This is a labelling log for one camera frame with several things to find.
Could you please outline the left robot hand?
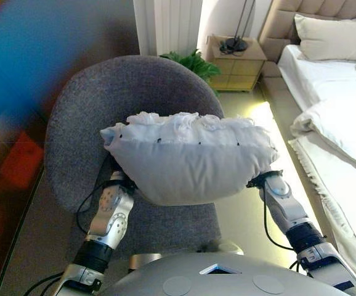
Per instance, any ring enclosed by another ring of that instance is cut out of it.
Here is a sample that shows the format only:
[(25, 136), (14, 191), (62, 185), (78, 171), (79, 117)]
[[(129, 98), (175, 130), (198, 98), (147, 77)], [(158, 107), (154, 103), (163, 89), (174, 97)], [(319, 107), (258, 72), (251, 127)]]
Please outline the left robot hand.
[(137, 186), (133, 180), (131, 180), (117, 161), (111, 157), (110, 160), (110, 168), (111, 168), (111, 177), (108, 181), (105, 181), (102, 184), (102, 188), (106, 189), (112, 186), (119, 186), (122, 187), (125, 192), (128, 194), (133, 194), (134, 191), (137, 189)]

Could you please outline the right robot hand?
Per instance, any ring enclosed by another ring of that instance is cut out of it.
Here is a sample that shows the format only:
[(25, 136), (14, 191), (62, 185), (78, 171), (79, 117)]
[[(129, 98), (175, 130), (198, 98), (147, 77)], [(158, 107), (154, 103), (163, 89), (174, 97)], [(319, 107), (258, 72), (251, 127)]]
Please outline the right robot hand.
[(252, 188), (252, 187), (256, 187), (258, 189), (262, 189), (264, 187), (265, 184), (265, 180), (267, 178), (271, 178), (274, 176), (283, 176), (283, 170), (271, 170), (271, 171), (267, 171), (265, 173), (260, 174), (259, 176), (253, 178), (252, 180), (250, 180), (246, 187), (247, 188)]

